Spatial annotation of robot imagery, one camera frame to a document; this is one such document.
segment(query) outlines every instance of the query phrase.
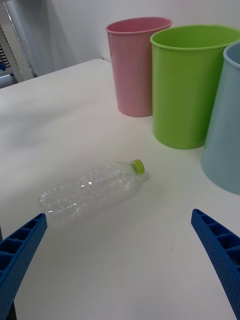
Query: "white table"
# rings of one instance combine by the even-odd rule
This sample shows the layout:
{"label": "white table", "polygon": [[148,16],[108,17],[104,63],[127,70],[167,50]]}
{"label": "white table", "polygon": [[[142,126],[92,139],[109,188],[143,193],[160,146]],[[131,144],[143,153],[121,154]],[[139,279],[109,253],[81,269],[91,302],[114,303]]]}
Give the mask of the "white table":
{"label": "white table", "polygon": [[48,229],[15,299],[18,320],[234,320],[191,226],[199,208],[240,234],[240,197],[176,150],[152,117],[118,112],[111,64],[92,60],[0,90],[0,224],[8,236],[38,196],[108,160],[141,159],[139,193],[68,230]]}

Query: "green bin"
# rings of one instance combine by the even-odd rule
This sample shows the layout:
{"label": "green bin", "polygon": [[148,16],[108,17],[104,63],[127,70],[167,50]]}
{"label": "green bin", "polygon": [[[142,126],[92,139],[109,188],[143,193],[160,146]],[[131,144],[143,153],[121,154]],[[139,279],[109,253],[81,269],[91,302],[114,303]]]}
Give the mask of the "green bin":
{"label": "green bin", "polygon": [[159,31],[152,43],[153,134],[177,149],[204,145],[224,62],[240,39],[224,25],[186,25]]}

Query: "white wall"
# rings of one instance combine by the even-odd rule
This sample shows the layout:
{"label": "white wall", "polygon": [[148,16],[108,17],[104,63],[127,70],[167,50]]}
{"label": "white wall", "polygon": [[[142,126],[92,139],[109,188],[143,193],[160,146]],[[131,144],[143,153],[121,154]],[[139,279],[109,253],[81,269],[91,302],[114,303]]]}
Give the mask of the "white wall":
{"label": "white wall", "polygon": [[38,75],[95,58],[110,59],[105,26],[141,16],[173,25],[240,28],[239,0],[11,0],[7,3]]}

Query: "plastic bottle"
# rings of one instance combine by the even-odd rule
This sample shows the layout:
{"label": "plastic bottle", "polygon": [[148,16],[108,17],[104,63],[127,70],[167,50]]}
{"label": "plastic bottle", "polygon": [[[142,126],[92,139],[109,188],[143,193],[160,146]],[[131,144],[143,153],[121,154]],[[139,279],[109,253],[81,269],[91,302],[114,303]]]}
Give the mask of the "plastic bottle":
{"label": "plastic bottle", "polygon": [[144,171],[139,159],[131,163],[107,162],[70,184],[43,193],[38,204],[52,225],[86,217],[134,195],[141,185],[137,176]]}

